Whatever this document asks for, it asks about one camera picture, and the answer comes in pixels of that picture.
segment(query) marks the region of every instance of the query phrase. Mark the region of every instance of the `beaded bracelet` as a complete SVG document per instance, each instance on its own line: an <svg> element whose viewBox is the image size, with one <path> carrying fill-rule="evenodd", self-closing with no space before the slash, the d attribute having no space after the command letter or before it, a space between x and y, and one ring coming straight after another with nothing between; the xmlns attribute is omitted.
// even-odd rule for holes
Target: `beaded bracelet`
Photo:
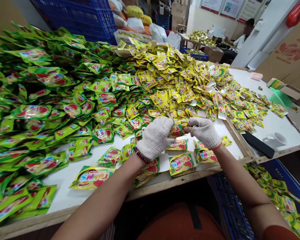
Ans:
<svg viewBox="0 0 300 240"><path fill-rule="evenodd" d="M144 161L146 164L149 164L150 163L150 160L148 158L146 158L145 156L143 156L139 150L137 149L137 147L134 148L134 151L136 152L136 154L138 155L138 157Z"/></svg>

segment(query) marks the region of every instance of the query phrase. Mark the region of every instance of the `white work glove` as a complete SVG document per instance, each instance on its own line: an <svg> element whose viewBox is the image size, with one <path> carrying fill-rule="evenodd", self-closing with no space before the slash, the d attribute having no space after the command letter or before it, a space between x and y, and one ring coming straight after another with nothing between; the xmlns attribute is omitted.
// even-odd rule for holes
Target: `white work glove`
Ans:
<svg viewBox="0 0 300 240"><path fill-rule="evenodd" d="M218 136L214 126L209 119L204 118L190 118L188 122L189 127L183 130L195 136L208 149L215 149L221 146L221 139Z"/></svg>
<svg viewBox="0 0 300 240"><path fill-rule="evenodd" d="M142 139L137 143L137 149L146 158L154 160L164 150L176 141L168 138L174 124L173 118L161 117L151 122L143 132Z"/></svg>

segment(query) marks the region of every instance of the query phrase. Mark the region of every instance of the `table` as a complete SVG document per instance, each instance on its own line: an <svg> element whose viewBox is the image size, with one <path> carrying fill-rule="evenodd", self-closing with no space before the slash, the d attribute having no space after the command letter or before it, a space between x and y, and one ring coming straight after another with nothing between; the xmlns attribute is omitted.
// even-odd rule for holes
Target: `table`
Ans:
<svg viewBox="0 0 300 240"><path fill-rule="evenodd" d="M250 73L247 71L247 69L230 68L229 72L233 74L234 79L242 86L250 88L252 91L262 95L266 95L268 98L272 95L272 91L266 87L265 82L258 82L249 78ZM263 91L258 90L259 86L263 88ZM241 164L246 164L253 161L262 163L270 160L265 156L260 156L258 152L253 150L246 143L243 137L236 131L229 119L217 119L217 121L214 122L214 126L220 137L228 136L233 142L232 145L228 146L227 148ZM300 133L290 123L287 117L281 119L269 111L269 114L264 117L264 126L264 129L256 126L257 131L253 135L255 135L258 139L262 140L262 138L269 133L280 132L288 140L288 145L280 147L273 158L300 150ZM196 138L189 136L189 134L186 135L186 137L189 138L188 150L193 151L193 140ZM92 194L91 191L69 189L70 184L79 173L82 166L96 166L97 160L110 146L121 149L125 144L128 143L130 143L130 138L122 140L116 135L114 144L103 144L94 147L91 151L93 153L91 157L79 162L70 163L68 167L49 175L44 179L44 183L47 185L58 184L58 187L57 193L48 213L46 215L21 220L7 226L0 227L0 239L15 237L65 221L70 214L73 213L75 209L82 204L87 197L90 196L90 194ZM131 190L128 193L126 201L137 199L222 171L218 163L205 163L197 166L197 171L194 173L172 179L168 172L168 157L172 155L176 155L176 153L172 151L165 151L165 153L160 156L160 168L161 171L164 172L144 186L136 190Z"/></svg>

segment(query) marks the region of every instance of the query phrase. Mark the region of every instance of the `orange shirt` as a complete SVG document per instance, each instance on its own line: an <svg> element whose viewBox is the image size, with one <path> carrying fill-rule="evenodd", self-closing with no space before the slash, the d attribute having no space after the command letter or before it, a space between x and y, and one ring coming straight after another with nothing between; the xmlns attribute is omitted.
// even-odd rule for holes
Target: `orange shirt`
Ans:
<svg viewBox="0 0 300 240"><path fill-rule="evenodd" d="M138 240L148 239L213 239L225 240L220 226L205 209L178 203L161 213L139 235ZM263 239L298 240L299 238L281 226L270 226Z"/></svg>

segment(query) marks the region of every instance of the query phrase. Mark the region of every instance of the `blue plastic crate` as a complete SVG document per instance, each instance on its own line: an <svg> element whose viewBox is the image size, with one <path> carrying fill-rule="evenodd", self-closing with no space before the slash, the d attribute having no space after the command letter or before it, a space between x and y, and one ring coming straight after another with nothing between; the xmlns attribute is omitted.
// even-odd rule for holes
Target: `blue plastic crate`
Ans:
<svg viewBox="0 0 300 240"><path fill-rule="evenodd" d="M279 159L273 159L271 161L261 164L271 175L273 179L285 181L288 191L300 198L300 184L294 179L291 173L280 162ZM298 213L300 213L300 204L295 201Z"/></svg>
<svg viewBox="0 0 300 240"><path fill-rule="evenodd" d="M184 54L189 54L188 52L189 49L190 48L180 47L180 52ZM195 60L203 61L203 62L207 62L209 59L209 56L206 53L203 53L203 55L190 53L190 56L193 57Z"/></svg>
<svg viewBox="0 0 300 240"><path fill-rule="evenodd" d="M255 239L250 224L243 212L239 198L234 194L232 187L224 173L212 176L218 202L223 211L232 239Z"/></svg>
<svg viewBox="0 0 300 240"><path fill-rule="evenodd" d="M115 44L117 30L108 0L36 0L52 25L66 28L87 41Z"/></svg>
<svg viewBox="0 0 300 240"><path fill-rule="evenodd" d="M157 14L157 25L166 31L170 29L170 15Z"/></svg>

